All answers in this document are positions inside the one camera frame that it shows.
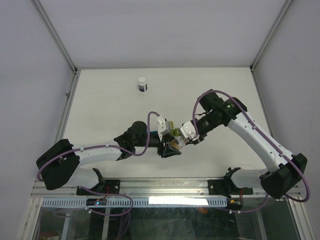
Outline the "weekly pill organizer strip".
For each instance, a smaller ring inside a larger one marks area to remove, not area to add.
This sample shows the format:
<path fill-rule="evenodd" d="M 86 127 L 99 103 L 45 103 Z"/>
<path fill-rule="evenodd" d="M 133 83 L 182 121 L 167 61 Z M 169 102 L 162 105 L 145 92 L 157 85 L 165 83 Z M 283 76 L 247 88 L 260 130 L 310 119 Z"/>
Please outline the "weekly pill organizer strip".
<path fill-rule="evenodd" d="M 156 130 L 153 130 L 152 132 L 158 134 L 158 127 Z M 173 125 L 173 130 L 171 132 L 169 132 L 168 134 L 172 134 L 173 136 L 180 136 L 179 128 L 175 128 Z"/>

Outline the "clear jar orange pills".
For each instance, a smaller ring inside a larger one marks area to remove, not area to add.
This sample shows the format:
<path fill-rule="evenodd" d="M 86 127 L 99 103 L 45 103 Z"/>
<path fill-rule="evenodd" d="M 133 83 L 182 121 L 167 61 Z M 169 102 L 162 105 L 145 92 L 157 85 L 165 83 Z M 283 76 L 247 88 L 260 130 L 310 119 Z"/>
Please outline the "clear jar orange pills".
<path fill-rule="evenodd" d="M 188 138 L 184 138 L 182 136 L 174 136 L 173 140 L 171 140 L 169 144 L 176 150 L 181 150 L 186 146 L 188 142 L 189 142 Z"/>

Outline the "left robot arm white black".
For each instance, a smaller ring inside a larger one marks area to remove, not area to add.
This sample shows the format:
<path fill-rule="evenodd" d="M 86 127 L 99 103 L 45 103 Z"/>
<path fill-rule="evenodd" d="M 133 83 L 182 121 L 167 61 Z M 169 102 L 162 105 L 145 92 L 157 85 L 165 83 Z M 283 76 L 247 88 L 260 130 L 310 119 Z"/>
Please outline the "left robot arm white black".
<path fill-rule="evenodd" d="M 36 160 L 37 179 L 49 191 L 73 186 L 97 195 L 103 192 L 105 179 L 97 168 L 84 166 L 125 160 L 135 154 L 137 147 L 156 148 L 161 158 L 178 156 L 181 152 L 171 145 L 174 139 L 170 132 L 160 137 L 157 131 L 148 131 L 143 121 L 134 122 L 120 136 L 97 145 L 75 145 L 61 139 Z"/>

